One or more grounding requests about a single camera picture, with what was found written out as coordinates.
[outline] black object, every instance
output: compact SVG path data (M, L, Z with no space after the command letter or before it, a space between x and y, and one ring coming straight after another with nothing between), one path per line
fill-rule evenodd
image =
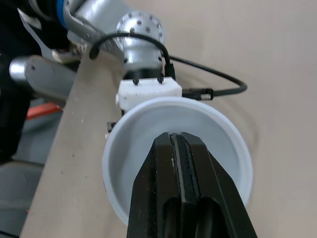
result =
M238 190L198 137L163 133L133 184L128 238L256 238Z
M169 58L171 60L174 60L174 61L177 61L177 62L180 62L180 63L184 63L184 64L190 65L192 67L201 69L203 71L215 74L217 76L220 76L222 78L225 78L225 79L229 80L230 82L233 82L233 83L239 85L239 88L214 90L214 92L213 92L213 96L214 97L238 94L238 93L242 93L242 92L244 92L244 91L246 91L248 89L248 86L247 86L247 84L245 82L242 82L241 80L239 80L239 79L237 79L235 77L232 77L232 76L230 76L228 74L222 73L222 72L220 72L218 70L215 70L213 68L209 68L209 67L203 66L201 64L197 64L197 63L191 62L189 60L181 59L181 58L175 57L175 56L170 56Z
M0 161L15 154L30 106L31 95L9 75L10 58L0 55Z
M93 43L93 45L90 49L90 52L89 52L89 58L92 60L95 59L99 54L99 50L100 50L99 46L103 42L110 40L112 38L116 38L116 37L131 37L131 38L137 38L137 39L151 42L152 44L156 45L162 51L163 56L165 58L165 63L170 64L168 51L167 51L166 47L161 42L153 39L152 37L146 36L146 35L141 35L141 34L137 34L137 33L127 33L127 32L112 33L112 34L101 37L99 40L97 40L96 42Z
M19 236L10 234L8 232L3 232L3 231L0 231L0 235L6 236L6 237L12 237L12 238L19 238Z
M211 101L213 99L213 90L211 88L183 89L182 97L197 101Z
M143 69L137 69L137 70L131 70L128 71L125 76L123 77L123 80L125 79L133 79L133 78L158 78L162 77L162 70L161 69L152 69L152 68L143 68Z
M238 94L238 93L242 93L242 92L246 91L247 88L248 88L246 83L244 83L241 80L239 80L239 79L237 79L235 77L232 77L232 76L230 76L228 74L225 74L225 73L222 73L222 72L220 72L218 70L215 70L215 69L212 69L212 68L209 68L209 67L206 67L206 66L191 62L189 60L181 59L181 58L178 58L178 57L175 57L175 56L170 56L168 51L167 51L167 49L166 49L166 47L161 42L159 42L159 41L157 41L157 40L155 40L155 39L153 39L151 37L148 37L148 36L145 36L145 35L141 35L141 34L136 34L136 33L127 33L127 32L112 33L112 34L106 35L104 37L101 37L99 40L97 40L96 42L93 43L93 46L92 46L92 48L91 48L91 50L89 52L89 58L90 59L95 59L98 56L99 51L100 51L99 46L103 42L105 42L107 40L110 40L112 38L116 38L116 37L132 37L132 38L145 40L145 41L148 41L148 42L156 45L162 51L162 56L165 58L165 63L166 63L165 67L164 67L165 77L172 77L173 79L176 79L174 65L170 62L170 60L174 60L174 61L177 61L177 62L180 62L180 63L184 63L184 64L187 64L187 65L190 65L192 67L204 70L206 72L218 75L218 76L220 76L222 78L225 78L225 79L227 79L227 80L239 85L238 88L214 90L213 94L212 94L212 97L219 97L219 96L225 96L225 95Z
M163 78L163 77L159 77L159 78L158 78L158 83L159 83L159 84L163 84L163 82L164 82L164 78Z
M134 85L138 85L139 84L139 79L138 78L134 78L134 79L132 79L132 82L133 82L133 84Z

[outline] cable connector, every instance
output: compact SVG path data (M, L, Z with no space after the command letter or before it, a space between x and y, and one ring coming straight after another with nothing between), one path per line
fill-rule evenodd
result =
M183 89L182 97L197 101L211 101L213 99L213 90L211 88Z
M172 63L166 64L164 67L165 77L172 77L176 80L175 69Z

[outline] screw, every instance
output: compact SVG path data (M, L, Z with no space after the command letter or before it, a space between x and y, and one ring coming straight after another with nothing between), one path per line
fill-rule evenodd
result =
M139 79L138 78L134 78L134 79L132 79L132 82L134 83L134 85L138 85L139 84Z
M158 83L159 83L159 84L163 84L163 81L164 81L164 78L163 78L163 77L159 77L159 78L158 78Z

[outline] white bowl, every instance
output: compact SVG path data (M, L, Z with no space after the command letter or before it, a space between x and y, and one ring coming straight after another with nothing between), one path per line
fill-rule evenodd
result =
M237 186L247 205L253 181L251 157L237 128L216 109L201 102L161 97L125 114L108 137L103 155L106 191L119 218L128 225L134 179L152 143L163 132L198 136Z

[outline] blue ring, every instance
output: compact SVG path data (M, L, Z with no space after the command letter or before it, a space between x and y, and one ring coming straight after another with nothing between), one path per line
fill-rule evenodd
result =
M57 17L59 19L59 22L67 29L67 26L65 24L64 16L63 16L63 7L64 7L64 0L57 0L56 1L56 11L57 11Z

